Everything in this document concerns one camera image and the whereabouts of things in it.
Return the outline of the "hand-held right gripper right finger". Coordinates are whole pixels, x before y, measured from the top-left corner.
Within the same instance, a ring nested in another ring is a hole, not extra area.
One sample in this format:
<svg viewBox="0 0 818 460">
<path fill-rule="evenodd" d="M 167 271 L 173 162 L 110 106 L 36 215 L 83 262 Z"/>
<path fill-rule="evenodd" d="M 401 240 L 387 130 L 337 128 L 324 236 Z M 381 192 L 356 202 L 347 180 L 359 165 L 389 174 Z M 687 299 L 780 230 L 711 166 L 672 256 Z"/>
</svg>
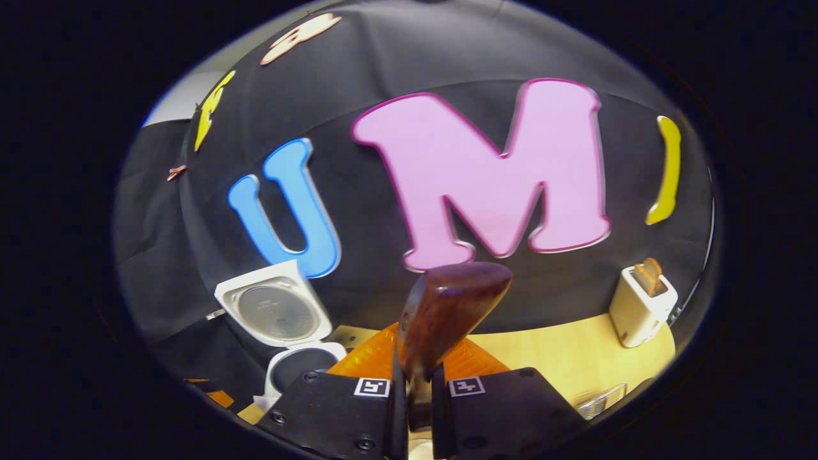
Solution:
<svg viewBox="0 0 818 460">
<path fill-rule="evenodd" d="M 535 459 L 589 422 L 533 367 L 508 369 L 471 340 L 431 379 L 433 459 Z"/>
</svg>

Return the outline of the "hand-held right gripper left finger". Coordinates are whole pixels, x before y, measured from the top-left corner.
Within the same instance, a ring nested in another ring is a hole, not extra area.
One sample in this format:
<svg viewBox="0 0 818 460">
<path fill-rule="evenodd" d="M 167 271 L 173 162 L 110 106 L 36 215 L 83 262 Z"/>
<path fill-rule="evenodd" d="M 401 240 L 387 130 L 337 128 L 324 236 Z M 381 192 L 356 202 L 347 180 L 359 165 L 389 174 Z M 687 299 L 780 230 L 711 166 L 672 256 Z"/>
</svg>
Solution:
<svg viewBox="0 0 818 460">
<path fill-rule="evenodd" d="M 391 325 L 359 344 L 340 371 L 302 372 L 257 427 L 322 458 L 408 458 L 396 337 L 397 325 Z"/>
</svg>

